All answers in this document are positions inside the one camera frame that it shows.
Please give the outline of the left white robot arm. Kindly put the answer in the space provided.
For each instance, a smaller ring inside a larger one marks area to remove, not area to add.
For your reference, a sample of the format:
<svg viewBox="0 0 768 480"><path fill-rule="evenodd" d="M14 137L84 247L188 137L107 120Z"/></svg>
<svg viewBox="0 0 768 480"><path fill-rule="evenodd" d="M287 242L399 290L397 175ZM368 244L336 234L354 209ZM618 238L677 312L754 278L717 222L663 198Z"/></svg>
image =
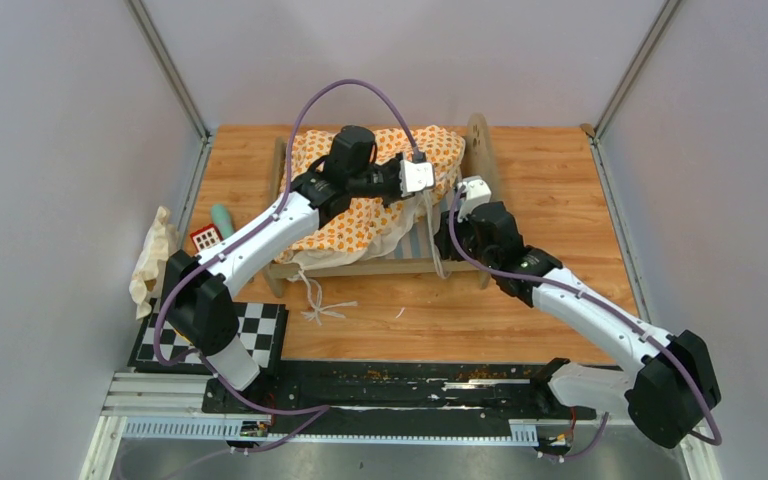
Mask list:
<svg viewBox="0 0 768 480"><path fill-rule="evenodd" d="M229 386L228 400L239 411L258 411L267 389L239 337L235 295L283 251L347 211L352 200L390 205L434 188L434 167L423 152L398 153L383 164L377 153L372 131L343 127L328 152L288 181L258 217L195 256L180 250L169 258L157 321L169 322L202 355Z"/></svg>

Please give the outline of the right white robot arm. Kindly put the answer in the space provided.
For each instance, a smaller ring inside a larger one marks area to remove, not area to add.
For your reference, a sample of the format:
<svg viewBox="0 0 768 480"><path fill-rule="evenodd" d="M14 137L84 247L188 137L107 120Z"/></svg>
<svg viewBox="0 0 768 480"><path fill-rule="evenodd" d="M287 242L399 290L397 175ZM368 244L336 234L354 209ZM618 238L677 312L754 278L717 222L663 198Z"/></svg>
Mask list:
<svg viewBox="0 0 768 480"><path fill-rule="evenodd" d="M441 252L489 274L503 293L561 320L614 361L612 369L556 361L530 392L537 413L552 418L568 407L585 407L630 419L664 448L686 437L722 444L713 416L722 394L705 340L636 317L561 260L527 244L481 177L455 187L436 242Z"/></svg>

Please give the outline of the wooden pet bed frame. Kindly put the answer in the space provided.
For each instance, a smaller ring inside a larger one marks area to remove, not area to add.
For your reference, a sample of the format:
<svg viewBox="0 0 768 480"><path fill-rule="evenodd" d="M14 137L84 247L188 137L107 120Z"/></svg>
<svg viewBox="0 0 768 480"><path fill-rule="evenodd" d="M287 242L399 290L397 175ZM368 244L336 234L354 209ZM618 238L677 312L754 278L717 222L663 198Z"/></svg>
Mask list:
<svg viewBox="0 0 768 480"><path fill-rule="evenodd" d="M481 113L470 116L463 134L429 126L413 130L412 138L435 168L435 187L428 193L383 205L379 199L356 199L349 209L317 232L297 241L263 270L273 294L280 297L302 267L313 278L449 273L470 269L443 245L453 201L456 212L498 200L503 192L490 129ZM433 259L410 257L408 234L427 217L434 224Z"/></svg>

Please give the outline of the yellow duck print blanket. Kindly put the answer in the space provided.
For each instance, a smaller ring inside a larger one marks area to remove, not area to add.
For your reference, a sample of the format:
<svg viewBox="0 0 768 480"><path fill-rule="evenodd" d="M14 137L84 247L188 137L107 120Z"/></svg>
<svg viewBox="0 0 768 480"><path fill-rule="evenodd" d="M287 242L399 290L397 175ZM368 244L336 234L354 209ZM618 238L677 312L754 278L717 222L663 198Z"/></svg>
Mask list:
<svg viewBox="0 0 768 480"><path fill-rule="evenodd" d="M459 134L436 125L298 135L287 152L292 178L280 185L310 190L327 221L283 250L276 263L320 270L391 253L451 192L465 149Z"/></svg>

